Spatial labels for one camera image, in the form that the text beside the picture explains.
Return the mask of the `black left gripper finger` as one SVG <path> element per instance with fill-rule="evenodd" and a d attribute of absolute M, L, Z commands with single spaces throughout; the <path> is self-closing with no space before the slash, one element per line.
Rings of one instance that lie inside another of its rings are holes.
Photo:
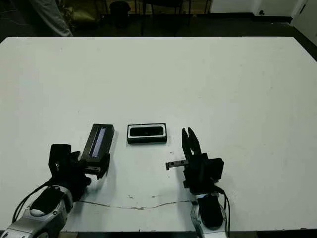
<path fill-rule="evenodd" d="M 106 153 L 102 156 L 101 160 L 100 160 L 100 172 L 97 175 L 97 179 L 101 179 L 107 172 L 109 169 L 109 163 L 110 163 L 110 154 Z"/>
<path fill-rule="evenodd" d="M 81 152 L 80 151 L 74 151 L 73 152 L 73 161 L 76 166 L 79 168 L 85 168 L 86 167 L 86 160 L 83 160 L 81 158 Z"/>

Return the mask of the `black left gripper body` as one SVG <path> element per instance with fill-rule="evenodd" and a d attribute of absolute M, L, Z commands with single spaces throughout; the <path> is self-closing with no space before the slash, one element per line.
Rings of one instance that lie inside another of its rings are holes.
<path fill-rule="evenodd" d="M 85 168 L 79 168 L 73 161 L 73 152 L 50 151 L 49 169 L 51 172 L 51 185 L 67 188 L 73 201 L 79 201 L 91 184 L 91 178 L 85 174 Z"/>

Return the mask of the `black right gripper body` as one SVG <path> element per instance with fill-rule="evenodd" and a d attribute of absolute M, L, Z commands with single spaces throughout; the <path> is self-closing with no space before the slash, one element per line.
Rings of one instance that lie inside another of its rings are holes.
<path fill-rule="evenodd" d="M 166 162 L 167 170 L 174 167 L 184 167 L 183 185 L 189 189 L 193 195 L 214 193 L 216 159 L 209 159 L 207 153 L 190 154 L 186 156 L 185 160 Z"/>

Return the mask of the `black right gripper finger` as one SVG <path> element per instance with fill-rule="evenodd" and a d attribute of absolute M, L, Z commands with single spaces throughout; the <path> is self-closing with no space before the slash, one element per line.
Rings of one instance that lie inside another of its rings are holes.
<path fill-rule="evenodd" d="M 189 160 L 192 153 L 191 153 L 191 147 L 189 144 L 189 137 L 185 128 L 182 128 L 182 149 L 184 152 L 185 159 Z"/>
<path fill-rule="evenodd" d="M 190 148 L 194 155 L 201 155 L 201 148 L 199 141 L 194 133 L 194 131 L 189 127 L 188 128 L 188 138 L 189 138 L 189 143 L 190 143 Z"/>

